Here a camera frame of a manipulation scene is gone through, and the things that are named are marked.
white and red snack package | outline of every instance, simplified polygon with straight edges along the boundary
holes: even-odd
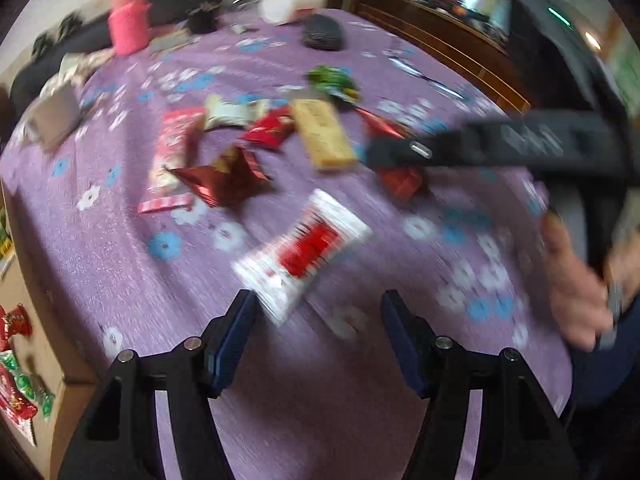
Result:
[[[283,324],[316,274],[338,253],[369,237],[371,229],[335,198],[316,189],[289,233],[233,263],[242,284],[254,290],[265,313]]]
[[[145,199],[138,213],[165,211],[193,204],[194,195],[166,168],[187,166],[190,147],[204,129],[206,108],[175,110],[162,118],[162,130],[156,142],[154,160],[149,171]]]

green candy wrapper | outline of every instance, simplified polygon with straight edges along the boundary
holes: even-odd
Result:
[[[15,385],[20,393],[36,403],[44,418],[49,418],[56,396],[47,391],[42,380],[38,376],[29,377],[23,373],[12,350],[0,352],[0,363],[14,376]]]

purple tablecloth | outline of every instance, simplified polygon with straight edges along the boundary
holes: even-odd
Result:
[[[388,288],[467,349],[519,348],[557,412],[570,393],[570,361],[550,320],[541,266],[544,199],[524,170],[430,171],[430,192],[399,205],[365,166],[318,174],[292,136],[280,154],[257,150],[276,192],[248,200],[240,214],[201,203],[136,214],[162,115],[201,106],[211,93],[281,100],[290,86],[305,85],[308,70],[328,64],[353,73],[363,107],[417,130],[499,113],[408,43],[393,48],[464,102],[393,67],[384,55],[391,34],[340,10],[326,13],[344,26],[341,52],[305,48],[299,25],[265,25],[203,36],[159,59],[146,51],[115,59],[87,83],[82,98],[95,103],[92,112],[55,155],[11,143],[0,159],[56,313],[98,368],[120,349],[163,352],[200,334],[241,288],[230,264],[286,231],[316,187],[371,227],[370,239],[322,273],[283,327],[260,319],[234,384],[211,403],[238,479],[401,478],[426,403],[404,385],[380,323]],[[366,142],[355,112],[340,118],[354,145]],[[237,136],[230,128],[206,134],[197,163]],[[480,403],[472,397],[460,479],[470,478],[478,439]],[[166,407],[160,412],[174,480]]]

pink cup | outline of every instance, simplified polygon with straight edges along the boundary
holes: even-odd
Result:
[[[129,56],[149,45],[149,7],[146,0],[133,0],[111,11],[109,32],[118,56]]]

screw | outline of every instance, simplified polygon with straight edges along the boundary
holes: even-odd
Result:
[[[515,348],[505,348],[502,351],[502,355],[504,355],[505,359],[508,361],[517,361],[520,358],[520,352]]]
[[[442,350],[449,350],[453,346],[453,339],[445,335],[436,338],[436,346]]]
[[[187,341],[184,342],[184,347],[187,350],[196,350],[197,348],[200,348],[201,345],[202,339],[200,339],[199,337],[190,337],[187,339]]]
[[[123,350],[118,354],[118,361],[128,363],[133,359],[133,350]]]

